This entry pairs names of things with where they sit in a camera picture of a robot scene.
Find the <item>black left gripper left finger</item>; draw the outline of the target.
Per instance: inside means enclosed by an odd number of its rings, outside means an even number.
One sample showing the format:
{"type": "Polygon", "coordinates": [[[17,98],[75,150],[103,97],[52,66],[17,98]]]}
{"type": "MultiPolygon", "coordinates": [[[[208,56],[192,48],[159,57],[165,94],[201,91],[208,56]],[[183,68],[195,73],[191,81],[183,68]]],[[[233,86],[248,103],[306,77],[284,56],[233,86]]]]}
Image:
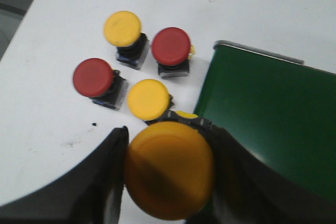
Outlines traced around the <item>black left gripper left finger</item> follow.
{"type": "Polygon", "coordinates": [[[47,186],[1,206],[1,223],[118,223],[127,127],[47,186]]]}

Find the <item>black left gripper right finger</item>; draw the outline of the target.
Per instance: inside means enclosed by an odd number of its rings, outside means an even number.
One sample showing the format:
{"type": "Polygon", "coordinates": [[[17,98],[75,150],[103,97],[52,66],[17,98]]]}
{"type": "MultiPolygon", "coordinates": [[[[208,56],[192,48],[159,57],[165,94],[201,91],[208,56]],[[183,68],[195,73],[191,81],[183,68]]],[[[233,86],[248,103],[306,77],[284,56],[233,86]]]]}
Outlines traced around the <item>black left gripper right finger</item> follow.
{"type": "Polygon", "coordinates": [[[264,165],[225,129],[198,126],[215,157],[212,206],[188,223],[335,223],[335,204],[264,165]]]}

